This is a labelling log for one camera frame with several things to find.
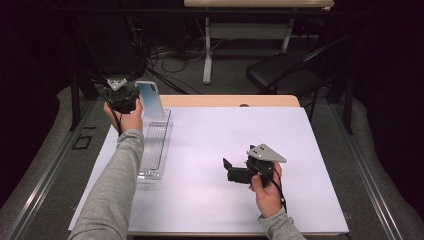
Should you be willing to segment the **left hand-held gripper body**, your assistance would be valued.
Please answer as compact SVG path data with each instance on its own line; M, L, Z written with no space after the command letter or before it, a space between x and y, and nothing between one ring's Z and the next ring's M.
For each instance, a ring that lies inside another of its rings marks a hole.
M136 99L139 91L128 86L126 79L107 79L104 91L105 99L113 110L129 114L136 109Z

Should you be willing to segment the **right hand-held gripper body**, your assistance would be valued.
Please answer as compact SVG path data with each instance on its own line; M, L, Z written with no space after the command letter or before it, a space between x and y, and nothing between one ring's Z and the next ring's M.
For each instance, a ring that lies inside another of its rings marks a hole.
M234 167L227 171L227 179L232 182L250 184L251 178L259 175L262 186L266 187L273 181L273 162L286 163L287 160L266 144L260 144L247 151L246 167Z

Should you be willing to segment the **phone case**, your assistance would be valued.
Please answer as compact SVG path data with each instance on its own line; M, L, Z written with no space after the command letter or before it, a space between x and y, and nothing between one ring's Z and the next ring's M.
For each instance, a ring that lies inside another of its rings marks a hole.
M153 81L136 81L135 86L148 118L162 119L165 116L157 85Z

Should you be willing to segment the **clear plastic box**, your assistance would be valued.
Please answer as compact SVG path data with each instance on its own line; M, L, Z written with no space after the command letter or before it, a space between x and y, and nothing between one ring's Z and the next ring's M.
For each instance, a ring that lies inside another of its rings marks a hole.
M140 179L160 180L164 175L167 152L172 134L171 110L164 110L164 117L144 117L144 152L138 173Z

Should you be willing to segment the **person's left hand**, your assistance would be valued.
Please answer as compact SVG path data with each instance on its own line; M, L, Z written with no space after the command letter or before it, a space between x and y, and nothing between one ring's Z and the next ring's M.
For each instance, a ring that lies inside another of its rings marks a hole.
M135 101L136 108L129 114L121 114L111 109L107 102L104 103L103 110L106 116L110 119L112 126L119 134L130 129L143 130L142 122L142 105L139 99Z

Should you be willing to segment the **person's right hand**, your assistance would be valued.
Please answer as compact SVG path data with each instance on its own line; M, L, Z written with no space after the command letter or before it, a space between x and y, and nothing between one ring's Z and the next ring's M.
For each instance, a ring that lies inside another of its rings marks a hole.
M256 205L265 217L269 217L282 208L281 202L281 174L282 169L278 162L273 162L273 182L267 187L262 186L261 178L255 175L251 178L249 188L255 193Z

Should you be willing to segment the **black metal stand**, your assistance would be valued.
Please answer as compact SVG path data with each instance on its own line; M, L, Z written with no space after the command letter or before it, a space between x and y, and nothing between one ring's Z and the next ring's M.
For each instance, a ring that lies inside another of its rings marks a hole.
M81 121L80 93L83 93L87 100L96 100L99 92L95 85L118 91L123 88L128 81L125 78L106 79L90 70L75 72L71 78L71 104L72 104L72 124L70 130L73 131Z

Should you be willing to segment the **black folding chair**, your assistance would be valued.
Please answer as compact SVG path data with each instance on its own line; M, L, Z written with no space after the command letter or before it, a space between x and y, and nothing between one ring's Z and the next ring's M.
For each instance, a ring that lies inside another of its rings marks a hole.
M351 43L350 35L326 44L301 59L287 53L278 53L246 69L247 79L258 89L259 94L293 95L303 98L310 94L313 100L306 104L312 120L319 90L342 76L335 67L330 73L324 68L330 59L342 53Z

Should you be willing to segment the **white legged desk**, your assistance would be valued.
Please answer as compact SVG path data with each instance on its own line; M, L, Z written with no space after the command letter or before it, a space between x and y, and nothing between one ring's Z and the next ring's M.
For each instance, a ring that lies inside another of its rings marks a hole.
M335 5L334 0L184 0L188 8L235 10L299 10L315 9L328 11ZM286 52L290 41L294 19L284 23L216 23L205 18L205 61L203 83L211 83L212 48L211 40L216 39L280 39L281 51Z

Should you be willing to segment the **aluminium floor rail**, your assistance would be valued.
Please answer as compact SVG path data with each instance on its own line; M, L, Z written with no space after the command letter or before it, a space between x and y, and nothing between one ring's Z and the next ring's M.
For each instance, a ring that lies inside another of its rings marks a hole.
M71 127L71 106L60 103L52 128L24 176L0 209L0 240L20 240L24 237L96 104L97 101L86 101L79 122Z
M335 116L337 126L339 127L344 141L348 145L351 155L354 159L355 168L361 178L367 195L371 201L373 209L379 219L380 224L388 240L404 240L400 229L398 228L393 215L391 214L386 201L371 174L369 166L363 156L355 137L348 132L343 122L343 112L337 104L330 104L330 109Z

